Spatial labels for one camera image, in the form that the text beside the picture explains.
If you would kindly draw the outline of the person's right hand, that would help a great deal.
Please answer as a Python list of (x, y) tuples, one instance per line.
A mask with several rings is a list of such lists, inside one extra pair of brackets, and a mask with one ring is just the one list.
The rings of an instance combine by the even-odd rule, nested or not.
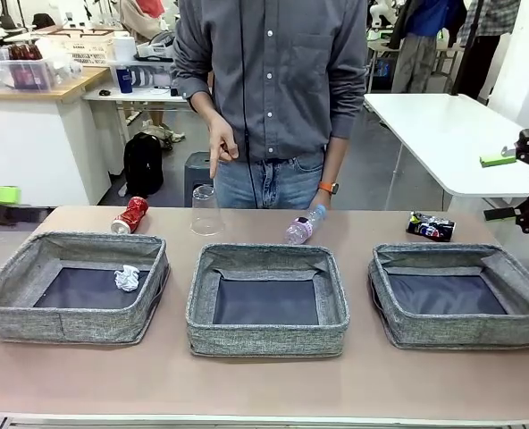
[(231, 162), (239, 157), (238, 145), (235, 142), (232, 127), (221, 115), (214, 113), (207, 122), (210, 147), (210, 178), (216, 176), (220, 161)]

